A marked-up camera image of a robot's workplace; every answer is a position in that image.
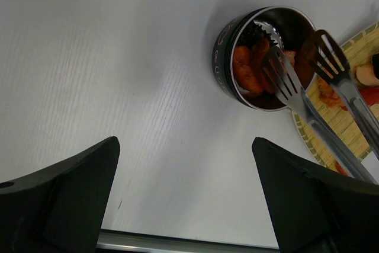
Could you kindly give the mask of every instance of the white table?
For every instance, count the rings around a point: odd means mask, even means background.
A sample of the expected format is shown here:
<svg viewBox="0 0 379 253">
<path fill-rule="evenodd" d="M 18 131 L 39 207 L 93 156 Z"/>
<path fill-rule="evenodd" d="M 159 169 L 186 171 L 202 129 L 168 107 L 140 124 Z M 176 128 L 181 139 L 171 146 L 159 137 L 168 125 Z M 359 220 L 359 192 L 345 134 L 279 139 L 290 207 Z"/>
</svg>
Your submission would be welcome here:
<svg viewBox="0 0 379 253">
<path fill-rule="evenodd" d="M 250 146 L 310 158 L 288 111 L 217 86 L 211 47 L 235 16 L 289 5 L 339 41 L 377 0 L 0 0 L 0 180 L 115 135 L 103 228 L 277 247 Z"/>
</svg>

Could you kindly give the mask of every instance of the tongs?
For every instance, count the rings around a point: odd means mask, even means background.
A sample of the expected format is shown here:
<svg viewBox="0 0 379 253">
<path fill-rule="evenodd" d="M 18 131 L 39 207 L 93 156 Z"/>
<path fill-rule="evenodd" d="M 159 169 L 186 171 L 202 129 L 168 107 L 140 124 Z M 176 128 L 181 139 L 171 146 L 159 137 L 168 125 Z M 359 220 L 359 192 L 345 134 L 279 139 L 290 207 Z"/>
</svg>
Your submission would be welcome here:
<svg viewBox="0 0 379 253">
<path fill-rule="evenodd" d="M 272 47 L 264 57 L 261 68 L 275 95 L 290 106 L 324 142 L 349 176 L 376 184 L 376 180 L 364 168 L 350 149 L 317 112 L 280 48 Z"/>
<path fill-rule="evenodd" d="M 301 56 L 340 96 L 379 159 L 379 122 L 359 93 L 350 64 L 338 44 L 328 32 L 318 30 L 304 43 Z"/>
</svg>

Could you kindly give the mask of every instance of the yellow plate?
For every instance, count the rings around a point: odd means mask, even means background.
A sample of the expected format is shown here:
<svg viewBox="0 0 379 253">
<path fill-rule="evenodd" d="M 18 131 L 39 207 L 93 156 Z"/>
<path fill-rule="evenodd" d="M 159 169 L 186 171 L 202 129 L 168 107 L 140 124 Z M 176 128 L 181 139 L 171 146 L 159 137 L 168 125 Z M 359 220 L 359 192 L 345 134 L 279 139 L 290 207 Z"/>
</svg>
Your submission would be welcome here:
<svg viewBox="0 0 379 253">
<path fill-rule="evenodd" d="M 371 56 L 379 53 L 379 23 L 359 33 L 341 48 L 349 60 L 352 72 L 355 73 L 357 66 L 370 62 Z M 350 113 L 340 107 L 329 108 L 322 103 L 319 100 L 317 81 L 314 81 L 309 89 L 308 96 L 328 125 L 350 148 L 354 155 L 363 160 L 371 152 L 371 148 L 368 146 L 367 141 Z M 372 106 L 370 109 L 376 118 L 379 118 L 379 104 Z M 301 138 L 319 164 L 336 171 L 335 159 L 325 148 L 324 144 L 297 114 L 293 113 L 293 119 Z"/>
</svg>

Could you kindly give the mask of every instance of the white tabletop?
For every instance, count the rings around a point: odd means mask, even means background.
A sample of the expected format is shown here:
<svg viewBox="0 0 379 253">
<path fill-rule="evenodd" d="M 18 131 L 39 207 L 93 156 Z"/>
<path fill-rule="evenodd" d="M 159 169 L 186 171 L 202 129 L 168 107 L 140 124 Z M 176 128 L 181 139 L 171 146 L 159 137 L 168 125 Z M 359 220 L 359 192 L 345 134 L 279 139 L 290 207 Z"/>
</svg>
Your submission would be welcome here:
<svg viewBox="0 0 379 253">
<path fill-rule="evenodd" d="M 276 247 L 251 144 L 309 158 L 288 111 L 226 96 L 211 47 L 232 18 L 302 10 L 344 41 L 377 0 L 0 0 L 0 180 L 108 136 L 121 155 L 103 228 Z"/>
</svg>

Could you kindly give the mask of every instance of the cup rim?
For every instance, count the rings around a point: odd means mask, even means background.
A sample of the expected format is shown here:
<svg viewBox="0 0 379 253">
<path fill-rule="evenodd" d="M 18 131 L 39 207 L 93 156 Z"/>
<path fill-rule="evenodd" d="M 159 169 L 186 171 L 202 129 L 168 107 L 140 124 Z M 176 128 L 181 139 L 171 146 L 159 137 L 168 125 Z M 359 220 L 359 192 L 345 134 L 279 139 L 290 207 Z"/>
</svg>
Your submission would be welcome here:
<svg viewBox="0 0 379 253">
<path fill-rule="evenodd" d="M 244 96 L 242 96 L 242 94 L 240 93 L 240 91 L 238 90 L 238 86 L 237 86 L 237 82 L 235 80 L 235 76 L 233 74 L 233 55 L 235 53 L 235 48 L 236 48 L 236 45 L 237 45 L 237 41 L 239 39 L 239 37 L 241 36 L 242 34 L 242 31 L 246 28 L 247 25 L 250 24 L 251 21 L 254 20 L 254 18 L 256 18 L 257 16 L 261 15 L 262 13 L 264 12 L 267 12 L 267 11 L 270 11 L 270 10 L 273 10 L 273 9 L 277 9 L 277 8 L 285 8 L 285 9 L 290 9 L 290 10 L 293 10 L 295 11 L 296 13 L 299 13 L 302 17 L 304 17 L 308 23 L 311 25 L 311 27 L 313 28 L 314 31 L 316 31 L 316 28 L 314 26 L 314 24 L 312 23 L 311 19 L 306 15 L 304 14 L 303 12 L 301 12 L 300 10 L 296 9 L 296 8 L 293 8 L 293 7 L 290 7 L 290 6 L 282 6 L 282 5 L 278 5 L 278 6 L 270 6 L 270 7 L 266 7 L 264 9 L 261 9 L 260 11 L 258 11 L 256 14 L 254 14 L 253 16 L 250 17 L 250 19 L 247 20 L 246 23 L 244 23 L 244 25 L 239 29 L 239 32 L 237 33 L 237 36 L 233 42 L 233 46 L 232 46 L 232 53 L 230 54 L 230 74 L 232 76 L 232 82 L 233 82 L 233 87 L 235 89 L 235 91 L 237 92 L 239 98 L 244 102 L 244 104 L 246 104 L 248 107 L 250 108 L 253 108 L 253 109 L 256 109 L 256 110 L 261 110 L 261 111 L 266 111 L 266 112 L 276 112 L 276 111 L 280 111 L 280 110 L 283 110 L 283 109 L 286 109 L 286 108 L 289 108 L 289 106 L 285 105 L 281 108 L 278 108 L 278 109 L 263 109 L 263 108 L 259 108 L 253 104 L 251 104 L 248 100 L 246 100 L 244 98 Z M 309 88 L 311 87 L 312 83 L 314 82 L 314 80 L 316 79 L 316 76 L 317 74 L 314 73 L 313 74 L 313 77 L 312 77 L 312 80 L 309 82 L 309 85 L 307 86 L 306 88 L 306 92 L 309 90 Z"/>
</svg>

